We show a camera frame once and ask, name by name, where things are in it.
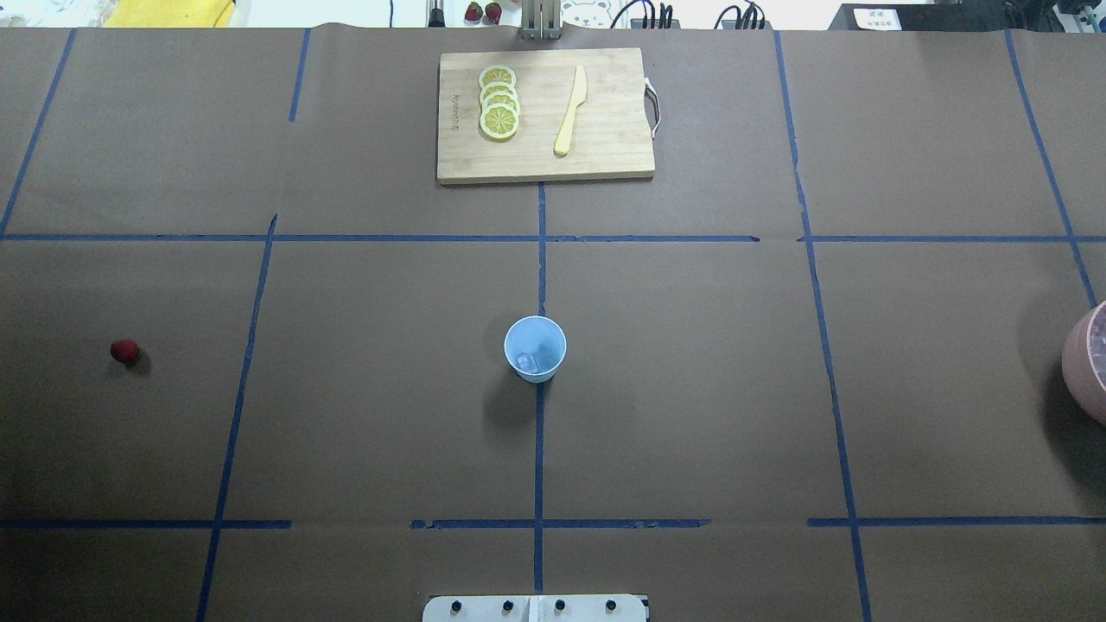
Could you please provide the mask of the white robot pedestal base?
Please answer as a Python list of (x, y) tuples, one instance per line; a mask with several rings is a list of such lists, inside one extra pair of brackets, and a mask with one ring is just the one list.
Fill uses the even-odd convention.
[(646, 597), (629, 593), (444, 595), (422, 621), (649, 621)]

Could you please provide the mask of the wooden knife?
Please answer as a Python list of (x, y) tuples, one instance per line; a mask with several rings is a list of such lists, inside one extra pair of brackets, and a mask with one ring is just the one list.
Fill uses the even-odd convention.
[(566, 111), (553, 146), (553, 153), (556, 157), (568, 156), (572, 149), (578, 108), (586, 102), (587, 97), (588, 75), (586, 74), (586, 68), (576, 66), (572, 86), (570, 87), (568, 105), (566, 105)]

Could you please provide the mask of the yellow cloth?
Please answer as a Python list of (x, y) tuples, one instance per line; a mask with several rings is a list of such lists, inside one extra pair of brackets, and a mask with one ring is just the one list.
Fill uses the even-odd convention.
[(225, 28), (236, 1), (118, 1), (106, 28), (209, 29)]

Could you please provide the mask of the red strawberry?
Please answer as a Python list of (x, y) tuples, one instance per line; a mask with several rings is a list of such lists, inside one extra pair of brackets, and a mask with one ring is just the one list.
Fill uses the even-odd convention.
[(114, 341), (109, 345), (109, 355), (123, 365), (134, 366), (140, 359), (140, 346), (133, 340)]

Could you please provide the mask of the bamboo cutting board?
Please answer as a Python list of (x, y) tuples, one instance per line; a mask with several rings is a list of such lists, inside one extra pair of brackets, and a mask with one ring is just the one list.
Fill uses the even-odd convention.
[[(515, 137), (503, 142), (486, 138), (479, 125), (479, 75), (489, 66), (512, 68), (517, 75), (521, 122)], [(576, 66), (586, 68), (588, 97), (568, 156), (556, 157)], [(446, 53), (438, 101), (437, 180), (445, 186), (649, 180), (656, 172), (640, 48)]]

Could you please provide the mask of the aluminium frame post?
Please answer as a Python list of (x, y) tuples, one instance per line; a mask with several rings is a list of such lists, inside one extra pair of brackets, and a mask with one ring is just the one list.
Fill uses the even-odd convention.
[(562, 3), (554, 0), (518, 1), (521, 10), (520, 38), (526, 41), (556, 41), (562, 37)]

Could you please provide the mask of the pink bowl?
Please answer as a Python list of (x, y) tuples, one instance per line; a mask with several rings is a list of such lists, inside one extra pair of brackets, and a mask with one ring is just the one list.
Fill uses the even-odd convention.
[(1071, 397), (1102, 426), (1105, 425), (1103, 319), (1105, 302), (1102, 301), (1070, 331), (1061, 357), (1062, 374)]

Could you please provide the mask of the lemon slice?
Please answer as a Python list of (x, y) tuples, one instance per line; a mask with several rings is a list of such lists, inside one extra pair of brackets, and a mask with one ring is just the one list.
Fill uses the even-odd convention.
[(514, 87), (517, 84), (517, 75), (512, 68), (507, 66), (489, 66), (483, 68), (481, 74), (479, 75), (479, 84), (481, 89), (486, 89), (491, 84), (505, 84), (509, 87)]
[(486, 86), (481, 89), (480, 99), (481, 101), (486, 101), (486, 99), (490, 99), (490, 96), (497, 95), (499, 93), (504, 93), (507, 96), (510, 96), (510, 99), (518, 99), (518, 92), (513, 83), (508, 83), (504, 81), (494, 81), (489, 84), (486, 84)]
[(497, 105), (507, 106), (511, 111), (514, 111), (514, 113), (518, 113), (520, 111), (520, 99), (518, 99), (514, 92), (494, 91), (482, 99), (481, 111), (493, 108)]
[(521, 115), (510, 104), (491, 104), (480, 114), (480, 129), (486, 138), (503, 142), (515, 137), (520, 127)]

